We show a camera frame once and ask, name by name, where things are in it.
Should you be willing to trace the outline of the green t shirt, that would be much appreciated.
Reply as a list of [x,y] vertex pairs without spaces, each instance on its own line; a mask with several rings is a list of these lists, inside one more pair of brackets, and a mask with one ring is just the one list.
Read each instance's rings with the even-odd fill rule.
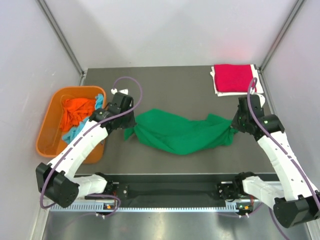
[[229,146],[238,133],[231,120],[212,113],[206,119],[191,120],[154,108],[135,121],[134,127],[124,131],[125,140],[135,135],[141,144],[175,155]]

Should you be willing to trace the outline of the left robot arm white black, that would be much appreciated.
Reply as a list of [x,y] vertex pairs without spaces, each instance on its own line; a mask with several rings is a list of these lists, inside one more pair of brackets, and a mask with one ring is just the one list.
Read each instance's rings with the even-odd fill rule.
[[44,209],[44,198],[67,208],[77,198],[98,194],[109,198],[114,191],[111,183],[101,174],[76,177],[75,174],[94,148],[117,129],[128,129],[136,125],[134,100],[128,94],[117,92],[106,108],[96,109],[80,133],[67,147],[49,163],[40,163],[36,169],[36,180],[40,192],[40,206]]

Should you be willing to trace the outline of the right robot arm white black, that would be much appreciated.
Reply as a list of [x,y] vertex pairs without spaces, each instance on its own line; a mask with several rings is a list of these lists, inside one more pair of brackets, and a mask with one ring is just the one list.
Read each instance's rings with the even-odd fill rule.
[[230,184],[217,185],[220,197],[235,200],[253,196],[273,211],[284,228],[318,220],[320,192],[299,164],[280,119],[275,114],[265,114],[258,95],[239,97],[231,127],[254,137],[282,188],[270,185],[253,172],[241,172]]

